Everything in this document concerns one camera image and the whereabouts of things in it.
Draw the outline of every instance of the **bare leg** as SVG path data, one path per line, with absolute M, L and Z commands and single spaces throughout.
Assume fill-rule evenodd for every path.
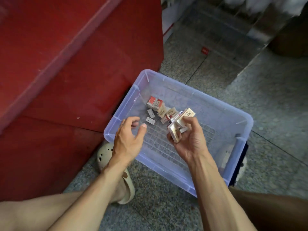
M 127 191 L 123 179 L 110 203 L 121 200 Z M 72 192 L 43 196 L 21 202 L 0 203 L 0 227 L 3 231 L 45 231 L 82 194 Z
M 257 230 L 308 230 L 308 200 L 229 190 Z

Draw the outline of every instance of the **red cabinet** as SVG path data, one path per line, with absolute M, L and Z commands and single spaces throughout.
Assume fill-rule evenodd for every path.
M 63 191 L 140 71 L 163 60 L 160 0 L 18 0 L 8 10 L 0 201 Z

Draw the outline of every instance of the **storage container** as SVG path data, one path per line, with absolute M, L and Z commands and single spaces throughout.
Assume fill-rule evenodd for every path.
M 139 116 L 140 123 L 145 123 L 145 119 L 149 116 L 146 103 L 150 96 L 163 100 L 167 107 L 175 107 L 178 111 L 189 107 L 196 113 L 209 152 L 226 185 L 229 185 L 253 126 L 252 117 L 214 97 L 146 69 L 139 74 L 107 125 L 104 131 L 105 139 L 113 142 L 121 120 L 128 116 Z M 154 125 L 146 123 L 147 133 L 136 159 L 196 196 L 187 164 L 167 140 L 167 123 L 162 124 L 157 115 L 154 120 L 156 120 Z

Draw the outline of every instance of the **red sticker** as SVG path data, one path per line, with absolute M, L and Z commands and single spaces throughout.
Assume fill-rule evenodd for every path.
M 204 53 L 205 55 L 208 55 L 209 50 L 206 47 L 203 47 L 201 52 Z

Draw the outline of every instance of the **plastic bin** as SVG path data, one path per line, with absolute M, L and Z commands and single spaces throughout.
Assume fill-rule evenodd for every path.
M 141 123 L 145 122 L 148 116 L 146 103 L 151 95 L 162 99 L 170 108 L 175 107 L 179 111 L 189 107 L 196 113 L 206 136 L 209 152 L 226 185 L 229 185 L 253 126 L 252 117 L 240 109 L 152 70 L 146 69 L 140 73 L 107 125 L 104 131 L 105 139 L 113 142 L 121 120 L 128 116 L 139 116 Z M 167 124 L 163 125 L 158 116 L 154 120 L 155 125 L 147 123 L 143 147 L 136 159 L 196 196 L 187 164 L 167 140 Z M 223 161 L 226 161 L 226 148 L 230 146 L 234 147 L 225 164 Z

